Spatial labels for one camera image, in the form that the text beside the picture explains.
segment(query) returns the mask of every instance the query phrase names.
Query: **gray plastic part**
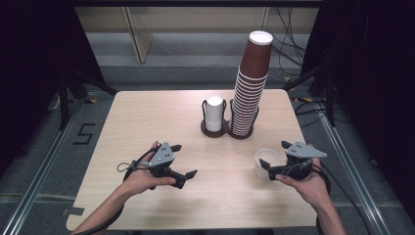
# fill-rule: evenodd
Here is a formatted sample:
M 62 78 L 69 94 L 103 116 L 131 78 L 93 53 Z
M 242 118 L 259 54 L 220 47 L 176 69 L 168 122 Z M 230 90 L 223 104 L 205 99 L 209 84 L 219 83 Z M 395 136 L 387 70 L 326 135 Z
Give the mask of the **gray plastic part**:
M 314 149 L 313 147 L 308 146 L 300 141 L 297 141 L 291 145 L 291 147 L 286 150 L 286 154 L 299 159 L 327 158 L 326 153 Z
M 159 150 L 153 156 L 153 158 L 149 162 L 149 167 L 154 167 L 156 165 L 162 165 L 165 163 L 173 162 L 174 161 L 174 154 L 171 151 L 170 145 L 167 142 L 162 143 L 159 147 Z

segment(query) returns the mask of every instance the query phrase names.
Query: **metal bar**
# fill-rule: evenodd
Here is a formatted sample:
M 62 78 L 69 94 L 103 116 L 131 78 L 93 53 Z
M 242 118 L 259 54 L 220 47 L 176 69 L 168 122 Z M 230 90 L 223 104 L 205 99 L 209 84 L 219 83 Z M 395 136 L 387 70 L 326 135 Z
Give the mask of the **metal bar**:
M 316 107 L 318 109 L 324 108 L 321 104 L 318 103 L 316 104 Z M 321 118 L 321 121 L 327 131 L 327 134 L 329 135 L 330 140 L 332 141 L 333 146 L 336 149 L 336 152 L 339 155 L 339 159 L 342 162 L 350 183 L 353 186 L 354 191 L 356 192 L 356 195 L 362 207 L 364 208 L 366 215 L 368 216 L 369 221 L 372 224 L 376 234 L 391 234 L 388 225 L 382 216 L 382 213 L 370 195 L 350 155 L 348 154 L 342 138 L 336 130 L 336 127 L 332 126 L 325 117 Z
M 68 124 L 64 129 L 60 129 L 49 152 L 47 153 L 45 159 L 37 170 L 36 174 L 33 177 L 33 180 L 30 182 L 27 190 L 25 191 L 21 201 L 19 202 L 18 207 L 16 208 L 13 215 L 10 217 L 9 222 L 6 228 L 3 230 L 3 235 L 15 235 L 18 234 L 21 230 L 25 219 L 27 218 L 28 213 L 30 212 L 31 207 L 36 199 L 40 188 L 43 186 L 46 177 L 48 176 L 50 169 L 52 168 L 56 157 L 61 151 L 62 145 L 65 138 L 67 137 L 71 124 L 73 123 L 76 114 L 79 112 L 84 99 L 79 99 L 76 101 L 72 113 L 69 117 Z

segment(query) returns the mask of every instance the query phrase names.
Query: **floor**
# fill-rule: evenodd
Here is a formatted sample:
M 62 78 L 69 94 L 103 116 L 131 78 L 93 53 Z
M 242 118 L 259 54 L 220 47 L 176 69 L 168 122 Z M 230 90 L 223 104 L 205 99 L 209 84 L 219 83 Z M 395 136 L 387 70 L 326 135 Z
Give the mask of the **floor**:
M 88 38 L 107 83 L 118 90 L 232 88 L 247 41 L 245 34 L 156 34 L 146 62 L 138 64 L 128 34 L 89 33 Z M 306 47 L 307 35 L 295 35 L 295 39 Z M 284 52 L 299 59 L 288 46 Z M 273 52 L 265 88 L 282 87 L 286 79 L 297 78 L 299 72 L 298 65 Z M 339 184 L 332 180 L 331 196 L 347 232 L 368 234 L 363 222 L 367 221 L 371 234 L 414 234 L 414 224 L 388 182 L 369 163 L 370 154 L 342 110 L 341 101 L 335 107 L 335 127 L 327 123 L 324 111 L 315 112 L 324 108 L 320 103 L 301 101 L 309 97 L 310 82 L 289 95 L 293 108 L 298 109 L 305 140 L 333 156 L 326 165 Z M 70 104 L 69 128 L 59 131 L 59 110 L 51 110 L 26 144 L 26 154 L 17 157 L 0 179 L 3 234 L 69 234 L 65 226 L 68 213 L 114 98 L 93 86 L 86 88 L 88 99 Z M 74 144 L 88 141 L 78 135 L 80 128 L 93 133 L 88 144 Z M 365 219 L 360 218 L 352 202 Z M 274 233 L 317 234 L 314 227 L 275 228 Z

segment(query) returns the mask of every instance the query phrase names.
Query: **stack of paper cups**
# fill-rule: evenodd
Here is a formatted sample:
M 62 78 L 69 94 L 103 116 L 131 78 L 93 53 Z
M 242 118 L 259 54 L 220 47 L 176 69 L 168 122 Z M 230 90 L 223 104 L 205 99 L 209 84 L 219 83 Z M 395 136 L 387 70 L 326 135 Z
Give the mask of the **stack of paper cups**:
M 272 35 L 253 31 L 239 66 L 229 129 L 237 136 L 247 136 L 253 128 L 258 104 L 268 76 Z

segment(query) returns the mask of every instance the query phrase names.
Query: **white cup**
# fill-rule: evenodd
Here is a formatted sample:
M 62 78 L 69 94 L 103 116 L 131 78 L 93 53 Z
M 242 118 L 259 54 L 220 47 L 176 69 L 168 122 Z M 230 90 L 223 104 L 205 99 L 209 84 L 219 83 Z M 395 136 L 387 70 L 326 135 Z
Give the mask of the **white cup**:
M 260 149 L 258 152 L 256 152 L 255 174 L 260 179 L 266 179 L 266 178 L 269 178 L 269 176 L 268 176 L 268 171 L 266 171 L 266 169 L 260 166 L 259 159 L 262 159 L 268 162 L 269 164 L 271 164 L 271 166 L 277 166 L 280 164 L 280 161 L 281 161 L 280 156 L 277 153 L 275 153 L 275 151 L 273 150 Z
M 223 123 L 223 99 L 219 96 L 211 96 L 207 99 L 206 129 L 219 131 Z

